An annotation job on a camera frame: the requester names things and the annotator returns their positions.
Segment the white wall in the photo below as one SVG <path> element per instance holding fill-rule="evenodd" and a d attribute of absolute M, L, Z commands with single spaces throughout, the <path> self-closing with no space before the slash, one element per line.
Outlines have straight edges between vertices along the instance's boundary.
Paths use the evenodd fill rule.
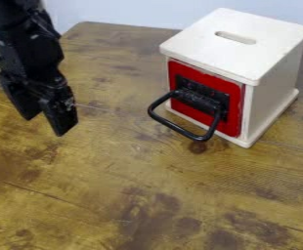
<path fill-rule="evenodd" d="M 303 0 L 43 0 L 43 3 L 61 32 L 78 21 L 182 29 L 218 7 L 303 24 Z"/>

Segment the table surface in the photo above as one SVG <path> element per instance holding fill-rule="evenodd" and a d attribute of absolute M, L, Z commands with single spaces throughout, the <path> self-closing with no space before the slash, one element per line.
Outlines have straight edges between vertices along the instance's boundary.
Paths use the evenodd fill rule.
<path fill-rule="evenodd" d="M 303 250 L 303 64 L 298 99 L 250 149 L 192 143 L 146 115 L 176 32 L 84 22 L 65 34 L 79 124 L 62 138 L 0 90 L 0 249 Z"/>

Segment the box lid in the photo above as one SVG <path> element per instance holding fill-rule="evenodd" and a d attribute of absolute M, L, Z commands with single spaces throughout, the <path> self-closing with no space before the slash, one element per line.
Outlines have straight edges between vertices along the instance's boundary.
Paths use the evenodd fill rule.
<path fill-rule="evenodd" d="M 217 9 L 160 45 L 170 58 L 249 85 L 303 42 L 303 25 Z"/>

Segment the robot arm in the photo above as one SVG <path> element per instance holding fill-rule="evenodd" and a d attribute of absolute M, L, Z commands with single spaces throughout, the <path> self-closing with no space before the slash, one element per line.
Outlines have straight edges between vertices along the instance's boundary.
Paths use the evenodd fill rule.
<path fill-rule="evenodd" d="M 38 0 L 0 0 L 0 84 L 23 119 L 43 112 L 62 136 L 78 119 L 58 38 Z"/>

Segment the black handle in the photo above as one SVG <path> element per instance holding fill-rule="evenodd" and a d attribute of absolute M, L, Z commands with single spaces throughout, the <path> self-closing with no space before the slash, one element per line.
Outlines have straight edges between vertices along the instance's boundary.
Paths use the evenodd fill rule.
<path fill-rule="evenodd" d="M 176 125 L 174 123 L 172 123 L 170 121 L 168 121 L 165 118 L 160 117 L 153 110 L 170 98 L 177 99 L 181 96 L 181 91 L 180 90 L 174 90 L 170 91 L 169 93 L 166 93 L 161 98 L 158 98 L 149 106 L 148 108 L 148 114 L 150 116 L 150 118 L 157 121 L 160 124 L 162 124 L 164 126 L 166 126 L 169 129 L 172 129 L 173 131 L 176 131 L 180 135 L 182 135 L 184 137 L 186 137 L 188 139 L 197 141 L 197 142 L 205 142 L 212 138 L 216 126 L 218 124 L 218 121 L 221 119 L 221 107 L 218 106 L 214 109 L 214 113 L 213 113 L 213 121 L 212 121 L 212 125 L 208 129 L 208 132 L 202 135 L 194 135 L 193 133 L 190 133 L 188 130 L 185 130 L 184 128 L 181 128 L 178 125 Z"/>

